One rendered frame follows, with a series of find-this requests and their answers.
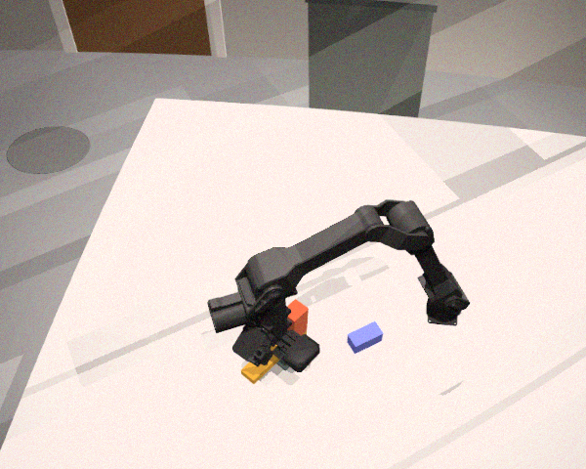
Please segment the blue rectangular block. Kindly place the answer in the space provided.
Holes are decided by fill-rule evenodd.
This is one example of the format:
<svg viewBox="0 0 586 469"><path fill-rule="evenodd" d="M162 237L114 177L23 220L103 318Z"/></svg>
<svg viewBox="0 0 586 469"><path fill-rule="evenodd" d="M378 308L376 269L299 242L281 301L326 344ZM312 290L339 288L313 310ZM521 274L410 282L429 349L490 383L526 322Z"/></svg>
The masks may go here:
<svg viewBox="0 0 586 469"><path fill-rule="evenodd" d="M383 331L376 321L365 325L349 334L347 334L347 344L354 354L378 343L383 339Z"/></svg>

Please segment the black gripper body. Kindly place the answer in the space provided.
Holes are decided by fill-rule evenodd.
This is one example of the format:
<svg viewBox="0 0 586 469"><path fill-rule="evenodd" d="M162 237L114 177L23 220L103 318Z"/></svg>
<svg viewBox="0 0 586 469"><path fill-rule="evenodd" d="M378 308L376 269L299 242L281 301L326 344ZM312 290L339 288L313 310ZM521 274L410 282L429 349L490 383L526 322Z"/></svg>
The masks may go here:
<svg viewBox="0 0 586 469"><path fill-rule="evenodd" d="M249 318L277 339L275 345L284 353L286 364L296 372L302 372L320 354L320 345L307 334L300 335L293 329L287 329L292 324L287 318L290 314L291 310L286 307L284 317L275 322L258 320L255 315Z"/></svg>

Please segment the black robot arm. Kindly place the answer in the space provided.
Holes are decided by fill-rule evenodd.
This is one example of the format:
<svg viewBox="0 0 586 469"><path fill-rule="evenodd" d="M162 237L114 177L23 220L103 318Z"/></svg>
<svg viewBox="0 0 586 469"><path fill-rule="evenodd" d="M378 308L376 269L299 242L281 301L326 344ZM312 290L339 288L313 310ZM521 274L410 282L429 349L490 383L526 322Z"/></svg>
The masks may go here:
<svg viewBox="0 0 586 469"><path fill-rule="evenodd" d="M415 255L424 272L417 279L429 297L427 323L458 325L458 315L470 301L454 274L440 263L432 246L433 229L414 200L385 199L360 206L353 215L295 245L272 247L249 258L234 279L237 292L207 302L216 333L246 324L232 350L256 366L266 365L277 339L249 317L281 320L285 298L298 294L296 287L304 275L367 241Z"/></svg>

